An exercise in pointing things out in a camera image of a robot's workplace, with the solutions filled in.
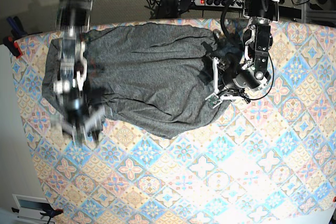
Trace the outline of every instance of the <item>table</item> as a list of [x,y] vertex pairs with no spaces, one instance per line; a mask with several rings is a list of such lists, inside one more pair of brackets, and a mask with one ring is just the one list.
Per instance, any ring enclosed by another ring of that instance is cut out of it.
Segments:
[[[220,29],[214,19],[152,22]],[[75,147],[50,127],[56,110],[41,84],[60,35],[23,38],[24,55],[11,58],[31,158],[47,200],[64,210],[59,223],[261,223],[335,207],[335,29],[273,23],[268,97],[231,103],[172,140],[107,120],[98,148]]]

